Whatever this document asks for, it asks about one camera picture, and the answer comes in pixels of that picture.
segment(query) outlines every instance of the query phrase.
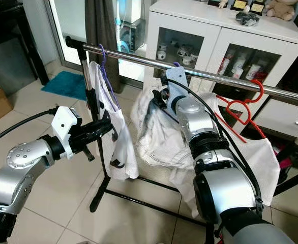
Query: white cloth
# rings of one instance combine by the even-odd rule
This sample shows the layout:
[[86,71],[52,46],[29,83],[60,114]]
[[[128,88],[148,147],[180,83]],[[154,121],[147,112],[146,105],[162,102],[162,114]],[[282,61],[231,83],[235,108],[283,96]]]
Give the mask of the white cloth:
[[100,66],[89,64],[92,87],[96,90],[100,106],[100,119],[109,116],[114,129],[102,137],[104,163],[108,176],[114,179],[137,178],[137,161],[129,129],[125,124],[122,111],[112,100]]
[[[133,107],[131,117],[138,130],[136,147],[141,158],[147,163],[173,168],[169,180],[191,208],[192,216],[196,217],[198,212],[193,188],[195,172],[190,149],[182,137],[179,125],[151,102],[154,97],[152,90],[163,88],[152,86],[143,90]],[[216,94],[199,93],[199,96],[222,117]],[[277,186],[280,167],[269,140],[245,138],[247,143],[243,143],[231,130],[225,128],[254,172],[261,188],[263,203],[270,205]]]

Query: stuffed toy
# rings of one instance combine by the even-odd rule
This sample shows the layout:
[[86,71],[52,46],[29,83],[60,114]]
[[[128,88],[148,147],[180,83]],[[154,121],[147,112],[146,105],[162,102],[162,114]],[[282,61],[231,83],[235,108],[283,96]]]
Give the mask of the stuffed toy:
[[292,20],[295,15],[295,9],[293,5],[298,0],[272,0],[265,6],[268,10],[266,15],[269,17],[275,16],[286,21]]

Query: tiled floor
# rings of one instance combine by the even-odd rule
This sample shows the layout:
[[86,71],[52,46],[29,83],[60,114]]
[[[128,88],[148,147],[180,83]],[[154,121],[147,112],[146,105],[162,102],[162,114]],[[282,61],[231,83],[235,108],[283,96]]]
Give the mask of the tiled floor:
[[[48,68],[50,78],[68,68]],[[72,106],[90,120],[85,102],[40,91],[37,80],[24,87],[10,100],[14,110],[0,119],[0,131],[39,111],[56,104]],[[136,135],[130,124],[130,111],[139,90],[126,86],[117,94],[131,135]],[[16,129],[0,140],[0,167],[8,150],[15,144],[32,141],[43,134],[51,134],[51,116],[36,119]],[[170,185],[170,170],[152,167],[138,159],[141,175]],[[98,210],[90,213],[89,204],[103,179],[99,157],[88,162],[83,154],[71,160],[57,161],[37,180],[24,209],[18,216],[9,244],[59,243],[128,243],[165,244],[204,242],[204,228],[176,219],[150,208],[105,194]],[[171,211],[190,216],[181,196],[140,180],[125,182],[111,180],[110,189]],[[263,218],[283,229],[298,243],[298,187],[277,196],[272,207],[266,207]]]

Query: black table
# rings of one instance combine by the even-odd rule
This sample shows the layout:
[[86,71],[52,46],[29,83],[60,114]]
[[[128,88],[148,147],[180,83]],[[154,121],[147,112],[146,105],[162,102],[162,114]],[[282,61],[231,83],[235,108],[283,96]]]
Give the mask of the black table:
[[49,79],[44,68],[43,62],[37,52],[33,34],[29,27],[23,3],[14,3],[10,6],[0,7],[0,43],[8,40],[8,36],[13,37],[17,34],[11,33],[14,26],[18,26],[23,40],[23,50],[31,64],[34,75],[40,78],[42,85],[45,85]]

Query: gray cloth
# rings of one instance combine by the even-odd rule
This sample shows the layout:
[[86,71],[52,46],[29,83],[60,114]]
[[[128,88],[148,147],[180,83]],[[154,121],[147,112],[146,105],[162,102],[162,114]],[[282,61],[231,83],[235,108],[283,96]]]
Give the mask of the gray cloth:
[[[102,44],[104,48],[117,50],[112,1],[85,0],[85,26],[88,44],[95,46]],[[90,53],[89,58],[90,61],[102,64],[101,55]],[[120,93],[118,59],[108,58],[105,68],[114,92]]]

